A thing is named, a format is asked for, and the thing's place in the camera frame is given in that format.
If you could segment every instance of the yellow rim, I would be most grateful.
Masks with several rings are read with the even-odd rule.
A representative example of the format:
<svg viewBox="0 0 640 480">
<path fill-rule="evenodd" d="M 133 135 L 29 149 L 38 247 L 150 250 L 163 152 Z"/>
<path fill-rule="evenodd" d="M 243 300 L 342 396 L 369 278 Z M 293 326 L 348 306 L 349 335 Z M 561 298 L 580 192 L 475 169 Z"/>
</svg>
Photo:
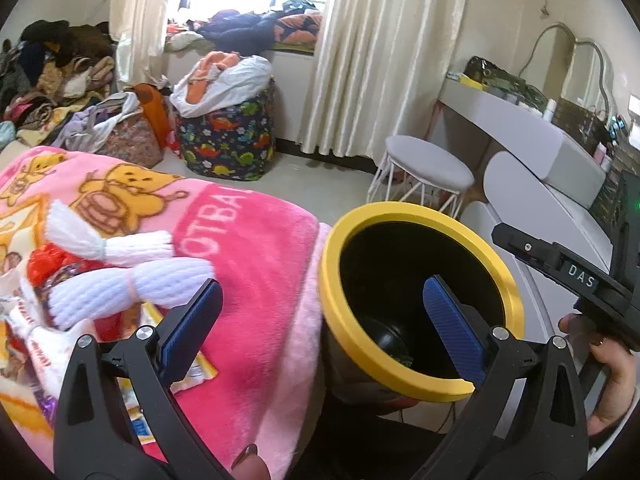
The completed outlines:
<svg viewBox="0 0 640 480">
<path fill-rule="evenodd" d="M 460 222 L 414 204 L 379 202 L 343 216 L 327 238 L 320 267 L 319 291 L 329 328 L 349 357 L 372 378 L 400 394 L 430 402 L 464 399 L 474 390 L 462 379 L 439 379 L 419 374 L 382 351 L 359 325 L 347 304 L 340 280 L 340 254 L 363 229 L 383 222 L 412 222 L 442 232 L 461 244 L 489 272 L 502 298 L 505 326 L 517 338 L 524 336 L 524 309 L 516 283 L 495 251 Z"/>
</svg>

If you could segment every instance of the gray cushion seat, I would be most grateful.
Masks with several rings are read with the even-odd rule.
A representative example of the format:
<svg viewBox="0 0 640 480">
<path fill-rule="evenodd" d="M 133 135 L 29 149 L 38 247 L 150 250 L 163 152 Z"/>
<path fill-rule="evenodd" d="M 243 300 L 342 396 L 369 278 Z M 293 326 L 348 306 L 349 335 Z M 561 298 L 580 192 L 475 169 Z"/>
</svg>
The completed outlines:
<svg viewBox="0 0 640 480">
<path fill-rule="evenodd" d="M 386 152 L 396 166 L 440 189 L 462 193 L 474 182 L 473 173 L 462 161 L 426 140 L 388 137 Z"/>
</svg>

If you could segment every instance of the blue gripper pad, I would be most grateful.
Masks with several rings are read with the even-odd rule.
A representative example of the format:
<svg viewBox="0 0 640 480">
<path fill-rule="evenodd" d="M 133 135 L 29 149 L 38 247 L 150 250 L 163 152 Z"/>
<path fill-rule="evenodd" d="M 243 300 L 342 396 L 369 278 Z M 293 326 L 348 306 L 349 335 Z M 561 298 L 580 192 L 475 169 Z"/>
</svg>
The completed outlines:
<svg viewBox="0 0 640 480">
<path fill-rule="evenodd" d="M 184 379 L 220 315 L 222 287 L 215 280 L 207 280 L 187 305 L 176 308 L 184 309 L 184 315 L 158 346 L 158 377 L 167 388 Z M 169 311 L 163 322 L 172 321 L 170 316 L 176 308 Z"/>
<path fill-rule="evenodd" d="M 458 307 L 458 299 L 436 278 L 424 283 L 422 301 L 461 378 L 475 387 L 484 382 L 484 347 Z"/>
</svg>

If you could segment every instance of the orange cloth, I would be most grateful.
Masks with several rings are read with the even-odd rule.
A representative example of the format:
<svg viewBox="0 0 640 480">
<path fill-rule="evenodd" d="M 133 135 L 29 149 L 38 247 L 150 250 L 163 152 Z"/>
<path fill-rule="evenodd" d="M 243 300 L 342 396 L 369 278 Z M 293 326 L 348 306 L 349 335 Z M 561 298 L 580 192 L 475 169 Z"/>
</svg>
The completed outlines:
<svg viewBox="0 0 640 480">
<path fill-rule="evenodd" d="M 197 69 L 193 71 L 193 74 L 191 74 L 189 78 L 189 89 L 187 90 L 186 101 L 191 105 L 200 102 L 207 91 L 207 86 L 211 83 L 211 80 L 209 80 L 207 76 L 209 75 L 209 69 L 213 65 L 218 67 L 220 72 L 223 72 L 227 68 L 236 66 L 238 63 L 240 63 L 240 58 L 237 52 L 232 52 L 231 54 L 218 50 L 209 52 L 200 60 Z"/>
<path fill-rule="evenodd" d="M 164 108 L 162 94 L 154 86 L 147 83 L 135 85 L 133 91 L 140 101 L 146 120 L 149 121 L 156 134 L 158 145 L 161 149 L 164 148 L 166 146 L 166 138 L 171 133 L 172 128 Z"/>
</svg>

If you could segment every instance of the mirror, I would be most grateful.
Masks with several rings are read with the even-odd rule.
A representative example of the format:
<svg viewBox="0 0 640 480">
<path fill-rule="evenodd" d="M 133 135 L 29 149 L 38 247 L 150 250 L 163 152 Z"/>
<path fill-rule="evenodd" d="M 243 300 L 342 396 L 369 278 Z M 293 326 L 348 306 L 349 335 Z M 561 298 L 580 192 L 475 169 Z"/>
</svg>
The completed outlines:
<svg viewBox="0 0 640 480">
<path fill-rule="evenodd" d="M 570 101 L 603 122 L 617 113 L 604 49 L 593 40 L 576 38 L 564 23 L 554 23 L 540 33 L 518 76 L 547 98 Z"/>
</svg>

